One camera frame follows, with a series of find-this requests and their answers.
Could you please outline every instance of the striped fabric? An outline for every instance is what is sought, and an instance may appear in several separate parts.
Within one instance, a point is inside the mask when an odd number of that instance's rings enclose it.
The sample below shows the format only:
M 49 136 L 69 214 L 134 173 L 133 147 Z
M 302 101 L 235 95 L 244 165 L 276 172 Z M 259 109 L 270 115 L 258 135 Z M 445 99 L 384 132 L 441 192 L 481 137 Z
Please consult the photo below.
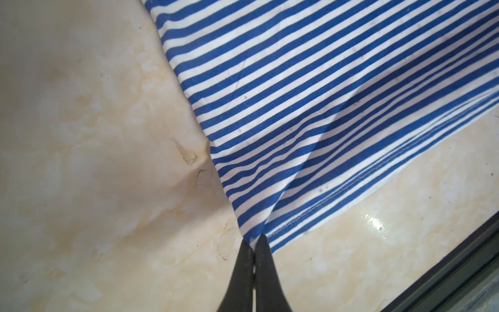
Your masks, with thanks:
M 252 246 L 366 198 L 499 102 L 499 0 L 147 0 Z

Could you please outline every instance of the stitching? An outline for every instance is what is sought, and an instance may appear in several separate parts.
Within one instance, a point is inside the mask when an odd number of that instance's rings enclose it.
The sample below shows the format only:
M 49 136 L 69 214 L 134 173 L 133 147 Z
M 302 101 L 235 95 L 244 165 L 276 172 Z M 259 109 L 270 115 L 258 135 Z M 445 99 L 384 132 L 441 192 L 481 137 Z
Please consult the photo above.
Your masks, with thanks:
M 323 198 L 321 201 L 319 201 L 318 203 L 310 206 L 309 208 L 307 208 L 302 214 L 300 214 L 298 217 L 296 217 L 295 219 L 291 220 L 290 222 L 286 223 L 285 225 L 283 225 L 282 227 L 280 227 L 278 230 L 276 230 L 275 232 L 273 232 L 272 234 L 268 235 L 268 237 L 272 237 L 276 234 L 278 234 L 279 232 L 281 232 L 282 230 L 284 230 L 285 228 L 287 228 L 288 226 L 296 223 L 297 221 L 299 221 L 301 218 L 305 217 L 306 215 L 308 215 L 309 213 L 317 210 L 318 208 L 321 208 L 323 207 L 324 205 L 330 203 L 333 199 L 335 199 L 336 197 L 338 196 L 341 196 L 345 193 L 345 191 L 348 191 L 348 189 L 350 187 L 353 186 L 353 184 L 355 184 L 357 181 L 359 181 L 360 179 L 363 179 L 365 178 L 367 175 L 369 175 L 370 173 L 372 173 L 373 171 L 377 171 L 380 167 L 384 166 L 386 163 L 390 162 L 391 160 L 393 160 L 394 158 L 398 157 L 400 154 L 404 153 L 405 151 L 407 151 L 408 149 L 414 147 L 415 145 L 417 145 L 418 143 L 420 143 L 422 140 L 426 139 L 429 135 L 433 134 L 434 132 L 436 132 L 437 130 L 443 128 L 444 126 L 454 122 L 456 119 L 459 119 L 460 116 L 462 116 L 463 114 L 466 114 L 467 112 L 469 112 L 470 110 L 474 109 L 476 106 L 478 106 L 481 102 L 473 105 L 472 107 L 468 108 L 467 110 L 463 111 L 461 114 L 453 117 L 452 119 L 448 120 L 446 123 L 442 124 L 440 127 L 438 128 L 434 128 L 432 129 L 431 131 L 429 131 L 426 135 L 424 136 L 421 136 L 419 139 L 417 139 L 416 141 L 410 143 L 409 145 L 407 145 L 406 147 L 402 148 L 400 151 L 396 152 L 395 154 L 393 154 L 392 156 L 390 156 L 389 158 L 385 159 L 385 161 L 382 161 L 378 164 L 378 166 L 376 167 L 373 167 L 371 169 L 369 169 L 368 171 L 366 171 L 364 174 L 358 176 L 356 179 L 352 180 L 349 184 L 347 184 L 346 186 L 342 187 L 340 190 L 338 190 L 336 192 L 336 194 L 330 194 L 329 196 Z

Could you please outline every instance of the stain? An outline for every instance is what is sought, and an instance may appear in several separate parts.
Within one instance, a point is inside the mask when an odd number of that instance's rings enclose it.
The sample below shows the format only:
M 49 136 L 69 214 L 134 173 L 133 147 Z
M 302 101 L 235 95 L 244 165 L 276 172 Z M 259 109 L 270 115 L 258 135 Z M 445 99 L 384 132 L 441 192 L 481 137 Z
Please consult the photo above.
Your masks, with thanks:
M 211 172 L 211 170 L 200 170 L 194 183 L 200 186 L 211 186 L 212 176 L 213 172 Z
M 222 259 L 227 260 L 229 255 L 231 254 L 232 246 L 234 245 L 234 241 L 236 240 L 236 236 L 239 232 L 238 222 L 236 217 L 231 214 L 229 215 L 229 219 L 225 224 L 224 231 L 220 236 L 220 241 L 217 246 L 217 252 L 222 257 Z
M 177 150 L 179 151 L 180 155 L 182 155 L 182 159 L 185 161 L 186 164 L 192 165 L 196 162 L 198 156 L 195 153 L 187 151 L 182 145 L 180 145 L 180 143 L 177 140 L 172 139 L 172 141 L 173 143 L 175 143 Z
M 53 268 L 48 272 L 47 279 L 48 280 L 60 280 L 66 276 L 66 272 L 64 270 L 61 270 L 59 268 Z

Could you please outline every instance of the marble countertop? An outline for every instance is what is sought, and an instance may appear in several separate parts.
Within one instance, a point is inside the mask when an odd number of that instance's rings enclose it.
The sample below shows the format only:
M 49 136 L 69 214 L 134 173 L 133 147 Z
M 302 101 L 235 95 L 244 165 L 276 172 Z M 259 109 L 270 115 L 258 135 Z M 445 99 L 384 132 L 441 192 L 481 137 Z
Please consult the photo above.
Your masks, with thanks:
M 215 311 L 241 235 L 141 2 L 2 1 L 0 38 L 0 310 Z M 278 251 L 291 307 L 380 311 L 498 190 L 496 108 Z

